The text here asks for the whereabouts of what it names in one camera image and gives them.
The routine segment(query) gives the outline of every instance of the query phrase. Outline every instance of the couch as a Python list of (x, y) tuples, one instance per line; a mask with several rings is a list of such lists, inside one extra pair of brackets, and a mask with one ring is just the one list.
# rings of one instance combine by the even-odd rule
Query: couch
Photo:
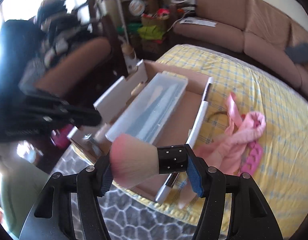
[[(179, 18), (170, 5), (171, 20)], [(262, 0), (196, 0), (198, 18), (217, 22), (215, 27), (174, 24), (177, 44), (193, 44), (234, 56), (286, 82), (308, 100), (308, 63), (294, 64), (288, 46), (308, 43), (308, 32), (286, 14)]]

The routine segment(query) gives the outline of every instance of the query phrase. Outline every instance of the yellow plaid bedspread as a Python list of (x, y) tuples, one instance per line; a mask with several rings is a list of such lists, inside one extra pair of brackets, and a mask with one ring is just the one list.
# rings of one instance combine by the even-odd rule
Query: yellow plaid bedspread
[[(282, 231), (291, 236), (308, 212), (308, 103), (281, 81), (246, 63), (221, 53), (190, 45), (177, 45), (158, 62), (191, 69), (214, 77), (209, 107), (197, 145), (210, 143), (212, 137), (228, 126), (224, 101), (233, 91), (241, 114), (264, 113), (267, 128), (259, 143), (264, 156), (253, 178), (266, 197)], [(178, 209), (177, 203), (186, 175), (182, 174), (163, 205), (151, 202), (129, 190), (132, 198), (171, 217), (196, 225), (203, 199), (194, 199), (188, 207)], [(222, 234), (227, 233), (230, 196), (225, 203)]]

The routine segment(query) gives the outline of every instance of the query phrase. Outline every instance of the brown couch cushion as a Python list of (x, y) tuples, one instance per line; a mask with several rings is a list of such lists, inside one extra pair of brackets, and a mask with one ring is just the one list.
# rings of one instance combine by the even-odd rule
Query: brown couch cushion
[(198, 17), (245, 29), (246, 0), (196, 0), (196, 5)]
[(254, 33), (284, 50), (289, 39), (290, 19), (286, 14), (262, 0), (249, 0), (246, 32)]
[(188, 38), (216, 44), (235, 52), (243, 51), (243, 32), (223, 23), (217, 23), (215, 27), (177, 23), (174, 26), (174, 32)]
[(244, 38), (244, 53), (246, 55), (273, 70), (293, 88), (301, 87), (302, 81), (299, 71), (284, 51), (252, 33), (244, 33)]
[[(304, 42), (308, 43), (308, 32), (298, 23), (291, 20), (291, 36), (288, 46), (296, 46)], [(303, 65), (306, 68), (306, 70), (308, 70), (308, 63)]]
[(92, 39), (50, 69), (35, 87), (62, 97), (109, 57), (111, 50), (107, 38)]
[(301, 91), (308, 97), (308, 71), (302, 65), (296, 64), (295, 66), (302, 79)]

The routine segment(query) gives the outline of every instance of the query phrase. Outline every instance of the floor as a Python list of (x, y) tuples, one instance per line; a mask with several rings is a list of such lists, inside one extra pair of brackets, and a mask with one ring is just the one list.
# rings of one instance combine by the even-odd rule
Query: floor
[[(88, 164), (71, 150), (65, 152), (53, 172), (74, 174), (86, 166)], [(114, 185), (98, 201), (112, 240), (190, 240), (196, 229), (195, 226), (151, 210)], [(84, 239), (75, 194), (72, 194), (72, 210), (76, 238)]]

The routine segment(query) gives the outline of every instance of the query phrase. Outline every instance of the gray pillow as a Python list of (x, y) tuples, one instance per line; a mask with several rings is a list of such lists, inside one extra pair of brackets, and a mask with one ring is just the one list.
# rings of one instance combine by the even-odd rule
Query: gray pillow
[(301, 43), (294, 47), (287, 47), (285, 49), (286, 55), (293, 61), (293, 63), (304, 64), (308, 62), (308, 43)]

